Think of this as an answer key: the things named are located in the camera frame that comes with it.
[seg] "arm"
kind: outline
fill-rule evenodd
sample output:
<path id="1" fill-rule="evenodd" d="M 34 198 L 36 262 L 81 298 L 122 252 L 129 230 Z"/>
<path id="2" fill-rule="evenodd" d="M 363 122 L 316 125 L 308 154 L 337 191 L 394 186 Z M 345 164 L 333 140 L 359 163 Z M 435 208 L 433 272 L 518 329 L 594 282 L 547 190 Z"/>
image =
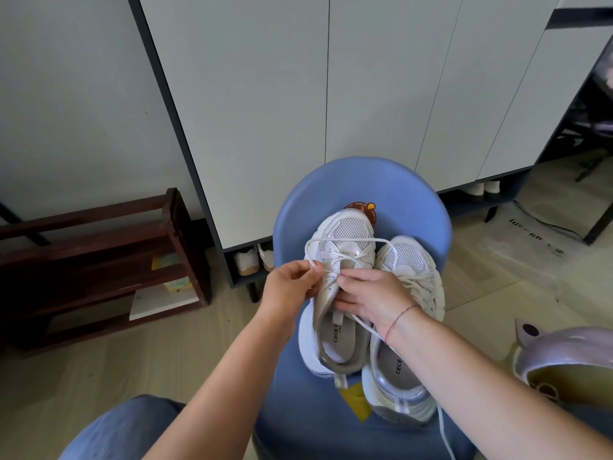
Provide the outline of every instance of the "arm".
<path id="1" fill-rule="evenodd" d="M 337 308 L 370 319 L 381 336 L 413 304 L 396 277 L 343 270 Z M 613 443 L 505 373 L 419 307 L 392 327 L 388 344 L 490 460 L 610 459 Z"/>
<path id="2" fill-rule="evenodd" d="M 270 273 L 255 317 L 144 460 L 243 458 L 281 350 L 322 273 L 321 264 L 310 269 L 307 261 Z"/>

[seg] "brown sticker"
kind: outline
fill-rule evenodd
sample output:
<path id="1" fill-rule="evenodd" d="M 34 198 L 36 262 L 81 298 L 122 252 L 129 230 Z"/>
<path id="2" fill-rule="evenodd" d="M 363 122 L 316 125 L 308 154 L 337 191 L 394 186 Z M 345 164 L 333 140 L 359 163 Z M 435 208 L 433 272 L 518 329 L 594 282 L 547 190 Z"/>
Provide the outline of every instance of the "brown sticker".
<path id="1" fill-rule="evenodd" d="M 373 202 L 353 202 L 347 205 L 345 208 L 354 208 L 356 210 L 363 211 L 373 227 L 375 226 L 377 222 L 377 214 L 375 213 L 375 204 Z"/>

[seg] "red string bracelet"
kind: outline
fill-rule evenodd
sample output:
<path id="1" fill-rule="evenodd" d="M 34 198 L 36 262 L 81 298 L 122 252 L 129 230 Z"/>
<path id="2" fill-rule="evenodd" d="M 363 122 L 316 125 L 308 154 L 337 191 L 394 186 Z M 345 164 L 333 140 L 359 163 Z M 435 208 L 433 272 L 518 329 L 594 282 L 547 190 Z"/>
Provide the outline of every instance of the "red string bracelet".
<path id="1" fill-rule="evenodd" d="M 413 303 L 411 305 L 409 305 L 401 314 L 399 314 L 396 319 L 394 320 L 394 322 L 392 323 L 392 325 L 387 329 L 387 332 L 385 333 L 385 339 L 383 339 L 383 342 L 385 342 L 385 345 L 387 344 L 387 336 L 389 335 L 389 332 L 392 330 L 392 328 L 396 325 L 396 322 L 400 319 L 400 317 L 402 315 L 404 315 L 407 311 L 409 311 L 410 309 L 412 309 L 413 307 L 416 307 L 417 303 Z"/>

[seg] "chair backrest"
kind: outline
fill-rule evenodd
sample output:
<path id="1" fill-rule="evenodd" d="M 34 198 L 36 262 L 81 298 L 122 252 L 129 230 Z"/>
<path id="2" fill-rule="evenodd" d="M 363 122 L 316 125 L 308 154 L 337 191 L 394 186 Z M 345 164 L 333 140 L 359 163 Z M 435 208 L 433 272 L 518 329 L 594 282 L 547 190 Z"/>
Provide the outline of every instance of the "chair backrest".
<path id="1" fill-rule="evenodd" d="M 308 174 L 289 193 L 273 231 L 275 264 L 303 259 L 304 246 L 328 216 L 353 202 L 376 205 L 375 237 L 410 235 L 443 269 L 451 245 L 451 222 L 432 188 L 394 161 L 341 158 Z"/>

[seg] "right hand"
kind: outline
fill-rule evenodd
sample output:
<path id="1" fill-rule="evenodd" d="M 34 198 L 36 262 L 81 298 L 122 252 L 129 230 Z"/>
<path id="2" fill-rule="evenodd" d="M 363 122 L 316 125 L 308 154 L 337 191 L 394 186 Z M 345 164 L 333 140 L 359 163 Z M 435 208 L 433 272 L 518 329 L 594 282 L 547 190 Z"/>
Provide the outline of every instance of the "right hand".
<path id="1" fill-rule="evenodd" d="M 372 321 L 382 339 L 396 318 L 415 305 L 409 291 L 388 271 L 343 269 L 337 282 L 341 290 L 334 301 L 336 309 Z M 419 306 L 410 310 L 419 311 Z"/>

